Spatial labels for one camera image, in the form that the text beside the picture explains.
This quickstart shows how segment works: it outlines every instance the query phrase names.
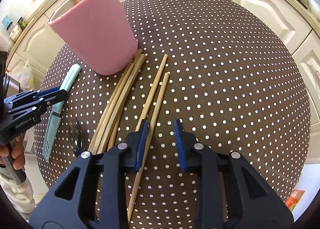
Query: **finger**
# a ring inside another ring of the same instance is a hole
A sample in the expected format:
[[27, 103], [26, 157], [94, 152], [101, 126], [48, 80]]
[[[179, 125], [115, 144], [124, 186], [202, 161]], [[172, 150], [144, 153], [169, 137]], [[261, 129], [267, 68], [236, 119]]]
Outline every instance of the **finger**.
[[20, 154], [23, 154], [23, 143], [22, 142], [16, 142], [11, 155], [14, 159], [16, 159]]
[[17, 141], [17, 142], [19, 142], [20, 139], [21, 139], [21, 135], [19, 135], [19, 136], [16, 137], [16, 141]]
[[17, 137], [16, 137], [16, 141], [17, 141], [17, 142], [23, 141], [25, 135], [26, 135], [26, 133], [24, 132], [24, 133], [22, 133], [21, 135], [17, 136]]
[[24, 154], [20, 154], [13, 162], [14, 169], [22, 169], [26, 163], [26, 158]]
[[6, 146], [0, 145], [0, 156], [7, 157], [9, 155], [9, 149]]

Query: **pink cup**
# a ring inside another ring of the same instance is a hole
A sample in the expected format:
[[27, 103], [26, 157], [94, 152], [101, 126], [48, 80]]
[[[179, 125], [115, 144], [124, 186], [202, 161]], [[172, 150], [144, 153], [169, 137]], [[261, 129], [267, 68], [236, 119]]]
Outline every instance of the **pink cup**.
[[82, 0], [48, 24], [101, 75], [124, 69], [138, 49], [119, 0]]

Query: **spoon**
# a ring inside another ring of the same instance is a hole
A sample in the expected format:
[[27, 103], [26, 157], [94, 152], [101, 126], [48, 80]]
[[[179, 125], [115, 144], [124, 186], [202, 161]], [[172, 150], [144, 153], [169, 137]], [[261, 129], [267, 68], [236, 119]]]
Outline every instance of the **spoon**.
[[84, 131], [81, 122], [73, 118], [70, 122], [69, 129], [70, 146], [76, 157], [84, 152]]

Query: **polka dot tablecloth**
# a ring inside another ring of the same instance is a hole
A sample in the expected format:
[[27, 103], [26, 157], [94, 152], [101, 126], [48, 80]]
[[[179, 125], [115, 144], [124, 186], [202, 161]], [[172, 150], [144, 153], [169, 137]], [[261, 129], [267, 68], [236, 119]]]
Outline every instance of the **polka dot tablecloth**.
[[[310, 107], [298, 68], [281, 40], [230, 0], [127, 0], [123, 9], [147, 57], [125, 103], [118, 143], [134, 131], [165, 53], [165, 71], [170, 72], [131, 228], [192, 228], [197, 179], [179, 167], [172, 131], [176, 118], [213, 150], [243, 154], [285, 200], [306, 159]], [[88, 147], [121, 76], [96, 74], [65, 45], [41, 89], [59, 86], [74, 63], [82, 71], [64, 104], [49, 163], [42, 145], [50, 109], [35, 127], [39, 168], [49, 187], [74, 160], [68, 139], [71, 118], [83, 122]], [[133, 181], [134, 175], [126, 177], [128, 199]]]

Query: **kitchen counter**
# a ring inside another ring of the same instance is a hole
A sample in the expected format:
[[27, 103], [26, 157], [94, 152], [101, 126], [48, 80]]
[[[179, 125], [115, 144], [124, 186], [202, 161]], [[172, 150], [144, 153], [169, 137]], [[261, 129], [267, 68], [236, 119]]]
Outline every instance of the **kitchen counter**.
[[[28, 30], [32, 27], [32, 25], [39, 19], [39, 17], [50, 7], [52, 6], [57, 0], [49, 0], [47, 3], [41, 6], [41, 9], [29, 20], [28, 26], [22, 32], [21, 36], [18, 38], [14, 46], [9, 50], [9, 57], [7, 60], [7, 64], [12, 58], [12, 55], [15, 53], [17, 47], [19, 46], [20, 42], [24, 38], [25, 34]], [[316, 19], [316, 17], [309, 11], [306, 10], [303, 5], [301, 5], [297, 0], [286, 0], [299, 14], [310, 24], [310, 26], [315, 30], [317, 35], [320, 37], [320, 22]]]

